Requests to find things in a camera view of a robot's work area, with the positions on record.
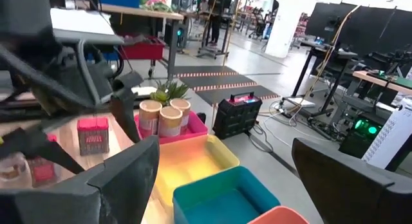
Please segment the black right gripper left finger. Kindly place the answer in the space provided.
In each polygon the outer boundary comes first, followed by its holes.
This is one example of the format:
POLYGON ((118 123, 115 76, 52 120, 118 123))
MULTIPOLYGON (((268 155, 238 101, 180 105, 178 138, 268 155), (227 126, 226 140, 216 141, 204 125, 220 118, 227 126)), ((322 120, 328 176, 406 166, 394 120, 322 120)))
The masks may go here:
POLYGON ((159 138, 149 136, 51 187, 3 189, 1 224, 140 223, 159 161, 159 138))

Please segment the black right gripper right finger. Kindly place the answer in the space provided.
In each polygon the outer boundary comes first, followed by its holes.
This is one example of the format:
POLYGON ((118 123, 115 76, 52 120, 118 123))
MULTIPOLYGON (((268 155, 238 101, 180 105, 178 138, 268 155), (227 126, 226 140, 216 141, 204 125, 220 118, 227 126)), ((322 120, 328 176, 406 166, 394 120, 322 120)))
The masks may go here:
POLYGON ((304 138, 297 173, 325 223, 411 224, 411 179, 304 138))

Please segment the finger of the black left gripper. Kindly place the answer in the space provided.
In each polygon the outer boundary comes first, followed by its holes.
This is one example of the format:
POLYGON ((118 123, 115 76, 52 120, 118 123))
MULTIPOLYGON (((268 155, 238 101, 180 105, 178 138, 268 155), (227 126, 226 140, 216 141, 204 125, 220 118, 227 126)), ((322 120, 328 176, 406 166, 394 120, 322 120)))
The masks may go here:
POLYGON ((57 142, 48 139, 41 129, 31 131, 17 128, 1 137, 1 159, 14 153, 23 153, 26 159, 44 158, 69 170, 73 174, 84 171, 57 142))
POLYGON ((113 94, 110 100, 110 112, 128 138, 137 143, 140 141, 134 121, 135 94, 132 88, 139 86, 143 78, 139 73, 132 71, 118 76, 112 83, 113 94))

